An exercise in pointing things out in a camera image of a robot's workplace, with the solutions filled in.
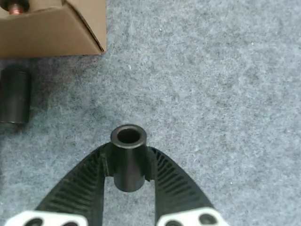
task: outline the cardboard box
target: cardboard box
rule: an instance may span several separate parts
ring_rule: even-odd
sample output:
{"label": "cardboard box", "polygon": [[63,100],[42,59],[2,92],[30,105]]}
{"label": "cardboard box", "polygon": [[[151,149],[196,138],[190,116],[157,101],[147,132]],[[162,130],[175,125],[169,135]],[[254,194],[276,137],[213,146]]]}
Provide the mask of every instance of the cardboard box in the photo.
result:
{"label": "cardboard box", "polygon": [[105,51],[105,0],[30,0],[30,10],[21,15],[0,8],[0,58]]}

